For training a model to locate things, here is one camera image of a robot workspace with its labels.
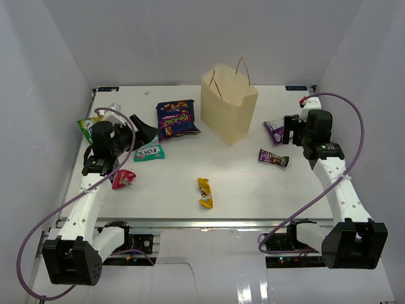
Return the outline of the purple white snack packet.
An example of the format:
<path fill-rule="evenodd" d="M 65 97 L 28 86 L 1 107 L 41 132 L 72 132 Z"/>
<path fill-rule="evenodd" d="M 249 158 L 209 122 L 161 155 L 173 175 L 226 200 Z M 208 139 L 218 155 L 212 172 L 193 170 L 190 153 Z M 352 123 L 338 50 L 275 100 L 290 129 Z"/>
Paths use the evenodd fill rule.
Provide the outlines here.
<path fill-rule="evenodd" d="M 274 145 L 283 143 L 284 119 L 263 122 Z"/>

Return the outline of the green Fox's mint candy bag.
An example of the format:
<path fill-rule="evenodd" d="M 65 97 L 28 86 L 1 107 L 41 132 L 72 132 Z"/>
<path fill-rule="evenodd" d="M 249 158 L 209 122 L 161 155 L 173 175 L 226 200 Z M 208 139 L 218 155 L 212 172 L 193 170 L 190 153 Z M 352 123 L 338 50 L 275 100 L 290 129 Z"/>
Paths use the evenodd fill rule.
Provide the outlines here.
<path fill-rule="evenodd" d="M 158 136 L 155 136 L 151 142 L 136 149 L 134 152 L 134 162 L 146 162 L 164 158 L 165 152 L 160 144 Z"/>

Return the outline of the dark blue cracker snack bag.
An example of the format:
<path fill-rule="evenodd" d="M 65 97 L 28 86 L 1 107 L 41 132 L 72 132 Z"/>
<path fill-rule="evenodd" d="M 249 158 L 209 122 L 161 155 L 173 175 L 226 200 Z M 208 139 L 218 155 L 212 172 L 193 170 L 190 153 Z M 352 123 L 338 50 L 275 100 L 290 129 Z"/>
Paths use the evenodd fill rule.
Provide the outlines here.
<path fill-rule="evenodd" d="M 158 103 L 156 110 L 160 142 L 201 132 L 194 124 L 193 99 Z"/>

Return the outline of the purple M&M's chocolate packet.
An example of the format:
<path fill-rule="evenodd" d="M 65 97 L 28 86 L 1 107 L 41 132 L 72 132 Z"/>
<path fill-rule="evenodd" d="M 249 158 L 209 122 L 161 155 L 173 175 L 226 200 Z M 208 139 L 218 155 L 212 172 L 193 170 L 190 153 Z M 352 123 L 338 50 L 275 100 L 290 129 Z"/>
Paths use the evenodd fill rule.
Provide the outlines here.
<path fill-rule="evenodd" d="M 289 157 L 288 156 L 278 156 L 269 151 L 260 149 L 258 161 L 265 162 L 265 163 L 272 163 L 272 164 L 285 168 L 285 167 L 287 167 L 287 165 L 289 163 Z"/>

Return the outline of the red small snack packet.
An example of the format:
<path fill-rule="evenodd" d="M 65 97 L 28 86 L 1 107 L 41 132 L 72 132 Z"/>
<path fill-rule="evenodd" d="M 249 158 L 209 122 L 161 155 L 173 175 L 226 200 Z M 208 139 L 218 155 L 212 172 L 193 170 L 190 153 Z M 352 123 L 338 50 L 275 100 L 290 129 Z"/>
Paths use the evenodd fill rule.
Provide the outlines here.
<path fill-rule="evenodd" d="M 123 187 L 131 185 L 135 178 L 136 174 L 130 170 L 118 170 L 112 183 L 112 190 L 121 189 Z"/>

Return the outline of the green yellow snack bag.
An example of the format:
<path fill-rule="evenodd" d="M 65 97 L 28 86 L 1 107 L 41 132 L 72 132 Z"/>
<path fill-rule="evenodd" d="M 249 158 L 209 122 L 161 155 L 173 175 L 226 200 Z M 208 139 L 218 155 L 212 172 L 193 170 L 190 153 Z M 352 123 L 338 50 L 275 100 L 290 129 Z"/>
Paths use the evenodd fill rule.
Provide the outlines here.
<path fill-rule="evenodd" d="M 83 120 L 77 120 L 77 124 L 82 132 L 82 134 L 85 136 L 86 140 L 88 141 L 89 144 L 92 144 L 92 128 L 93 125 L 102 121 L 104 119 L 103 116 L 97 116 L 97 117 L 89 117 L 85 118 Z"/>

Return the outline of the beige paper bag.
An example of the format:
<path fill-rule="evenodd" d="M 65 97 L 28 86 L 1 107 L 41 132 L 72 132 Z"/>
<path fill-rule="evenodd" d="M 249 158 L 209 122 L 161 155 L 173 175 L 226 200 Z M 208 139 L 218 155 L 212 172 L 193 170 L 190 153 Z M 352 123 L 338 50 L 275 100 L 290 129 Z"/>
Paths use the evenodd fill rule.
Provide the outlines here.
<path fill-rule="evenodd" d="M 247 136 L 259 92 L 240 58 L 232 68 L 218 64 L 201 77 L 201 120 L 229 146 Z"/>

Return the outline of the yellow candy wrapper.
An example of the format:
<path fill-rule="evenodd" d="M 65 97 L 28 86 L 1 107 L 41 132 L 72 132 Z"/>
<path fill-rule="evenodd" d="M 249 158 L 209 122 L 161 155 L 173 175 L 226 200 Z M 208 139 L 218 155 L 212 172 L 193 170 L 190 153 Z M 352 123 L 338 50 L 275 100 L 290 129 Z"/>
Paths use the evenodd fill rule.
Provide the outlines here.
<path fill-rule="evenodd" d="M 211 186 L 209 185 L 209 180 L 203 179 L 203 178 L 198 178 L 197 183 L 199 185 L 200 192 L 201 192 L 201 199 L 199 200 L 200 205 L 207 209 L 212 209 L 213 208 L 213 197 L 212 197 Z"/>

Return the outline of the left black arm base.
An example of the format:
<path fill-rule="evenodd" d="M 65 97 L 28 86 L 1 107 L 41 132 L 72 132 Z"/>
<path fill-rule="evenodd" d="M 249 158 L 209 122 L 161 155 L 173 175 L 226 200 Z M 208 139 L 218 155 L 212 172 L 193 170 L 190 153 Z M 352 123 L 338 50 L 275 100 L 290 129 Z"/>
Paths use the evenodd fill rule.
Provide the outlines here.
<path fill-rule="evenodd" d="M 125 236 L 124 243 L 113 251 L 103 265 L 146 265 L 151 266 L 154 236 L 152 234 L 131 234 Z"/>

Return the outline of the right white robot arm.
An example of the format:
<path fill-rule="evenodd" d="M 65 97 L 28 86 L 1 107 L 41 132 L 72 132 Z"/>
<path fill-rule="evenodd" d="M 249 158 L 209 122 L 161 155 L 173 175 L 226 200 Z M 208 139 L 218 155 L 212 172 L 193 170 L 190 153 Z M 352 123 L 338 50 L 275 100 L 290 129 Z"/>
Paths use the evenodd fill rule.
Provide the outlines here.
<path fill-rule="evenodd" d="M 284 118 L 284 132 L 292 133 L 293 144 L 303 148 L 305 159 L 327 193 L 333 217 L 330 231 L 310 220 L 292 220 L 285 243 L 295 253 L 307 246 L 316 250 L 329 269 L 375 269 L 388 231 L 385 224 L 372 219 L 344 175 L 344 154 L 330 140 L 332 122 L 332 114 L 325 110 L 309 110 L 304 118 Z"/>

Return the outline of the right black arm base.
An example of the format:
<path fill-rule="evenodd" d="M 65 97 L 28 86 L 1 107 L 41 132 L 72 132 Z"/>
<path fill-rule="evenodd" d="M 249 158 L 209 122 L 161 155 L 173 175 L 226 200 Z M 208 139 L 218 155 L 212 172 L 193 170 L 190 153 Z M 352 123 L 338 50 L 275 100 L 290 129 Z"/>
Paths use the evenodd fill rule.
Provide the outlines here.
<path fill-rule="evenodd" d="M 295 249 L 290 244 L 287 234 L 276 233 L 262 246 L 263 250 L 275 251 L 274 255 L 266 256 L 266 266 L 268 269 L 284 269 L 284 268 L 306 268 L 306 267 L 324 267 L 325 264 L 319 253 L 293 253 L 282 254 L 283 251 L 299 251 L 308 250 L 307 245 L 299 245 Z"/>

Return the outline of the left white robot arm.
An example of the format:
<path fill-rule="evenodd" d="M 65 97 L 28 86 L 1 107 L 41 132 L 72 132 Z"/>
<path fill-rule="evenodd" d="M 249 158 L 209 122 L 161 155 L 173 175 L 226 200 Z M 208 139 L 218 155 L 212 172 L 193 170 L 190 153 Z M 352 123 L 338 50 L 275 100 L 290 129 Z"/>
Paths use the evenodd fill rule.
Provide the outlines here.
<path fill-rule="evenodd" d="M 83 196 L 76 199 L 65 224 L 55 239 L 42 247 L 50 281 L 53 284 L 94 286 L 100 279 L 103 262 L 113 253 L 134 248 L 129 224 L 123 220 L 107 223 L 97 229 L 96 222 L 103 200 L 119 179 L 115 169 L 123 153 L 150 143 L 158 130 L 131 115 L 131 124 L 118 117 L 95 123 L 91 144 L 84 155 L 82 169 Z"/>

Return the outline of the right blue table label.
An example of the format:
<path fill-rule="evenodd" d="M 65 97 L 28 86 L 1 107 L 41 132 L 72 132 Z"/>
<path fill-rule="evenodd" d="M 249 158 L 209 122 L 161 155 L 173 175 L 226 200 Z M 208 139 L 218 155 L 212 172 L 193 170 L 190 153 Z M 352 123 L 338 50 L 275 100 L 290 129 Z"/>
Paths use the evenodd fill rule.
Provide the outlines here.
<path fill-rule="evenodd" d="M 305 85 L 286 85 L 287 91 L 307 91 L 308 88 Z"/>

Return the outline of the blue table label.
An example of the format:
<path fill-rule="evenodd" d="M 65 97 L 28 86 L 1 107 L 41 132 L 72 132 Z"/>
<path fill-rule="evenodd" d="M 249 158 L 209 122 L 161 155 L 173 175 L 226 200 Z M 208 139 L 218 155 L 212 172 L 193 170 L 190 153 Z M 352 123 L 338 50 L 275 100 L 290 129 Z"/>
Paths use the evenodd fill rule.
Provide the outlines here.
<path fill-rule="evenodd" d="M 286 85 L 287 91 L 307 91 L 308 88 L 305 85 Z"/>
<path fill-rule="evenodd" d="M 118 92 L 119 87 L 111 87 L 111 86 L 105 86 L 105 87 L 98 87 L 97 92 Z"/>

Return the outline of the left blue table label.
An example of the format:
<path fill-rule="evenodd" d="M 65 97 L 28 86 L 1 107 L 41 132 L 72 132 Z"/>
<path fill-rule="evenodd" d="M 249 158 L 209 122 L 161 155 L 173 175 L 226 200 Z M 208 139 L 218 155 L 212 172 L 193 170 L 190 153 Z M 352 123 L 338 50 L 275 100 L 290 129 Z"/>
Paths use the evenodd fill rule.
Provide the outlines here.
<path fill-rule="evenodd" d="M 118 92 L 119 87 L 111 87 L 111 86 L 105 86 L 105 87 L 98 87 L 97 92 Z"/>

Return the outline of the aluminium front rail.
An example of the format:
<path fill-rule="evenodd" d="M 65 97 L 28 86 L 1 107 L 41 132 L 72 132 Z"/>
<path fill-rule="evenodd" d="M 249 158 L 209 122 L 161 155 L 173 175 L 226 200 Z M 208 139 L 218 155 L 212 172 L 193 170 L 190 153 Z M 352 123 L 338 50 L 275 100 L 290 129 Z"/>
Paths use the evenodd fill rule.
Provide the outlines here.
<path fill-rule="evenodd" d="M 90 237 L 94 239 L 104 229 L 105 225 L 113 224 L 113 226 L 126 230 L 129 234 L 152 234 L 154 236 L 153 254 L 152 258 L 156 258 L 159 251 L 159 238 L 160 234 L 168 229 L 226 229 L 232 231 L 259 231 L 268 232 L 281 223 L 279 220 L 265 220 L 265 219 L 208 219 L 208 218 L 175 218 L 175 219 L 124 219 L 124 218 L 102 218 L 100 220 L 93 220 L 88 222 L 85 218 L 80 217 L 67 217 L 59 219 L 56 224 L 57 229 L 62 229 L 67 226 L 72 228 L 75 232 L 82 232 L 89 230 L 91 227 L 94 229 L 93 235 Z"/>

